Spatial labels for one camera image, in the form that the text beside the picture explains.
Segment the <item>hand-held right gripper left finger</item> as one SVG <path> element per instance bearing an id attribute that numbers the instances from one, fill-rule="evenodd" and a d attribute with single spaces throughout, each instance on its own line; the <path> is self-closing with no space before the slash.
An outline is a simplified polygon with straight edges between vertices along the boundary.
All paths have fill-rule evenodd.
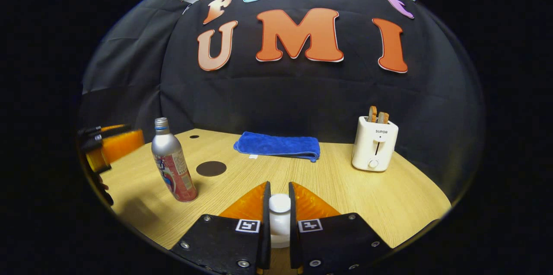
<path id="1" fill-rule="evenodd" d="M 221 214 L 202 214 L 170 251 L 209 274 L 263 275 L 270 268 L 270 193 L 265 181 Z"/>

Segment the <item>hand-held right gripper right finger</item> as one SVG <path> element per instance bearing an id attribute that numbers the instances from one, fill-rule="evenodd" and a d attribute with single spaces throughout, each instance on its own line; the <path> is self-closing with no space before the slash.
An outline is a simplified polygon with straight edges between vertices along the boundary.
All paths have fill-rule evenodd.
<path id="1" fill-rule="evenodd" d="M 289 182 L 290 265 L 298 275 L 369 275 L 393 249 L 358 213 L 341 214 Z"/>

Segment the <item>white teacup lid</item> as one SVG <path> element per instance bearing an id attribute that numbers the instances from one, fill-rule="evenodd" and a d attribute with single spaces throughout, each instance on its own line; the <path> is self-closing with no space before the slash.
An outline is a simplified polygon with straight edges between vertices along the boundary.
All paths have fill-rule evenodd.
<path id="1" fill-rule="evenodd" d="M 290 246 L 292 201 L 287 194 L 272 194 L 269 199 L 269 225 L 272 249 Z"/>

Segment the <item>silver water bottle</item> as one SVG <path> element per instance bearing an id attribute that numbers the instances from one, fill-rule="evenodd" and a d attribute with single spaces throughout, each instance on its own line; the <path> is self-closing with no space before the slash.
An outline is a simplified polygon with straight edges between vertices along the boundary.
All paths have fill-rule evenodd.
<path id="1" fill-rule="evenodd" d="M 188 170 L 181 143 L 171 133 L 168 119 L 156 118 L 154 129 L 151 151 L 166 187 L 179 202 L 195 200 L 198 192 Z"/>

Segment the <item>dark round coaster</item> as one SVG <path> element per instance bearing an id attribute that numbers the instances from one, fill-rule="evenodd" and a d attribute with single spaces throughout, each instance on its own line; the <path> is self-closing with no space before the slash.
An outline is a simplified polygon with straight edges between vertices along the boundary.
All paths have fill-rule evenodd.
<path id="1" fill-rule="evenodd" d="M 205 177 L 214 177 L 223 174 L 227 165 L 221 161 L 206 161 L 196 167 L 196 172 Z"/>

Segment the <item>blue towel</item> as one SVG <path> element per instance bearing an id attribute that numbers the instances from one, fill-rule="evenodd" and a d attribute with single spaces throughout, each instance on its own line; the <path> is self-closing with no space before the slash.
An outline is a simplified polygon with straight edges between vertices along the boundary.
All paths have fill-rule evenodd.
<path id="1" fill-rule="evenodd" d="M 233 144 L 240 153 L 262 156 L 296 157 L 316 162 L 321 149 L 314 137 L 279 137 L 253 132 L 244 132 Z"/>

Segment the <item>white toaster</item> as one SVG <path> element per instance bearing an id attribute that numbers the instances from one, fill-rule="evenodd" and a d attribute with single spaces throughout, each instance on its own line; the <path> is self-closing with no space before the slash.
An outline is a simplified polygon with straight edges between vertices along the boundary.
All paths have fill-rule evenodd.
<path id="1" fill-rule="evenodd" d="M 395 151 L 399 127 L 367 121 L 358 117 L 357 133 L 352 147 L 352 165 L 358 170 L 383 172 Z"/>

